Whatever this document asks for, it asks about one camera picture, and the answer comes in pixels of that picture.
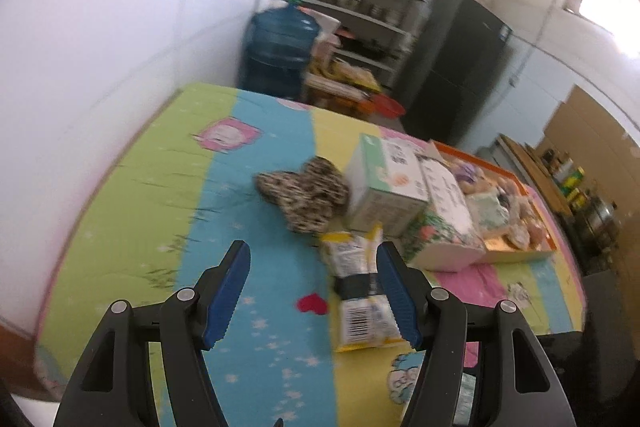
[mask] refrigerator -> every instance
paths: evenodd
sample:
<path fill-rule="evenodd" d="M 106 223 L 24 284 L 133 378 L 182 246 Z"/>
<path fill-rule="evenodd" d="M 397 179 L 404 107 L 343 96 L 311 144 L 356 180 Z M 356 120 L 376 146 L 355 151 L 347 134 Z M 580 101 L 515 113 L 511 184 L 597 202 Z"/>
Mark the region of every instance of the refrigerator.
<path fill-rule="evenodd" d="M 435 0 L 392 89 L 404 131 L 456 145 L 497 80 L 511 28 L 475 0 Z"/>

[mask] snack bag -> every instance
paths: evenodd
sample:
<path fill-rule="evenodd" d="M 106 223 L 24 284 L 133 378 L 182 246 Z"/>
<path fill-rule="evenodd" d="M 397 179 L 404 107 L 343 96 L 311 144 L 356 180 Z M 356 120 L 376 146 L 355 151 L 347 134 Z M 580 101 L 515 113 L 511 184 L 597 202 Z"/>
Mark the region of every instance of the snack bag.
<path fill-rule="evenodd" d="M 382 226 L 374 226 L 367 237 L 332 232 L 324 234 L 321 241 L 341 301 L 336 351 L 401 342 L 391 306 L 378 283 L 376 250 L 382 242 Z"/>

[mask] pink cartoon print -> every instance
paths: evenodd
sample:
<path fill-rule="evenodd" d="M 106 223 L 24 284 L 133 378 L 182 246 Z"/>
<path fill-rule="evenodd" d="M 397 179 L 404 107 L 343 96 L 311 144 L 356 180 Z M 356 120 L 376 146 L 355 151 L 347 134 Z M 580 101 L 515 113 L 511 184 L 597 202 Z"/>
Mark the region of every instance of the pink cartoon print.
<path fill-rule="evenodd" d="M 294 102 L 293 100 L 285 100 L 284 98 L 279 98 L 278 103 L 281 103 L 284 107 L 289 107 L 290 109 L 296 111 L 306 111 L 309 110 L 309 106 L 306 103 L 302 102 Z"/>
<path fill-rule="evenodd" d="M 204 149 L 227 152 L 254 142 L 258 136 L 260 129 L 229 117 L 210 124 L 194 138 Z"/>

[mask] tissue box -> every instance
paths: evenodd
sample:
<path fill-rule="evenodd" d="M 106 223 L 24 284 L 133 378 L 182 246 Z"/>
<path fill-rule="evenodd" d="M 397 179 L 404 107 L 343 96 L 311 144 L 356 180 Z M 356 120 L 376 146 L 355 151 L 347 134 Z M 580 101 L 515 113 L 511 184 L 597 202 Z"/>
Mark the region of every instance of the tissue box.
<path fill-rule="evenodd" d="M 427 205 L 418 159 L 409 146 L 361 134 L 344 176 L 351 230 L 365 232 L 379 222 L 385 235 L 399 237 Z"/>
<path fill-rule="evenodd" d="M 402 257 L 418 269 L 460 271 L 484 256 L 484 242 L 449 169 L 432 158 L 419 162 L 429 203 L 402 234 Z"/>

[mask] colorful bedsheet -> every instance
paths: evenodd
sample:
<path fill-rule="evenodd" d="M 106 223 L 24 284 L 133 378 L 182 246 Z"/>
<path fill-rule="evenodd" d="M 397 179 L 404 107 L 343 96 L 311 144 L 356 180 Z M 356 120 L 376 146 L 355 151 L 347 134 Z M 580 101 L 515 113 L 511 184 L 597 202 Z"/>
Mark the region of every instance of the colorful bedsheet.
<path fill-rule="evenodd" d="M 332 351 L 336 301 L 312 238 L 289 232 L 252 184 L 257 172 L 297 170 L 313 155 L 344 168 L 361 132 L 422 144 L 295 102 L 187 87 L 121 159 L 80 220 L 40 325 L 46 384 L 62 389 L 111 302 L 163 301 L 243 239 L 251 272 L 226 337 L 205 353 L 229 424 L 270 425 L 278 417 L 305 427 L 398 423 L 401 407 L 388 398 L 385 380 L 408 344 Z M 428 277 L 463 301 L 514 299 L 537 334 L 581 329 L 584 295 L 565 246 L 543 261 Z M 329 300 L 329 315 L 295 308 L 313 292 Z M 171 426 L 159 346 L 151 344 L 150 353 L 161 424 Z"/>

